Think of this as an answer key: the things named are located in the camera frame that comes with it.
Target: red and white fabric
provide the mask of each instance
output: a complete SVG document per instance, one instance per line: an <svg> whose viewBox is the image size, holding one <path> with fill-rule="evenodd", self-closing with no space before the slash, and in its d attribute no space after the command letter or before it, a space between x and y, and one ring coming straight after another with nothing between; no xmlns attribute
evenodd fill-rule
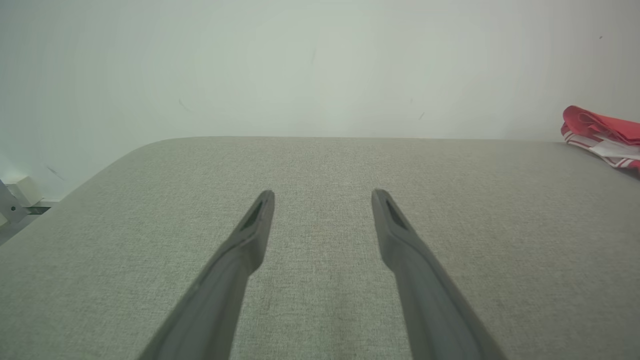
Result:
<svg viewBox="0 0 640 360"><path fill-rule="evenodd" d="M569 106L563 113L564 141L582 147L616 168L640 171L640 124Z"/></svg>

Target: white wall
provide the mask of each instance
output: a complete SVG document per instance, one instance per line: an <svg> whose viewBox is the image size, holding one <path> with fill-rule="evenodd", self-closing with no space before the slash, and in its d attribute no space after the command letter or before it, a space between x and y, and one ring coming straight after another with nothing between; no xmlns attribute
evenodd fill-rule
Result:
<svg viewBox="0 0 640 360"><path fill-rule="evenodd" d="M639 35L638 0L4 0L0 142L60 198L181 136L560 140L640 119Z"/></svg>

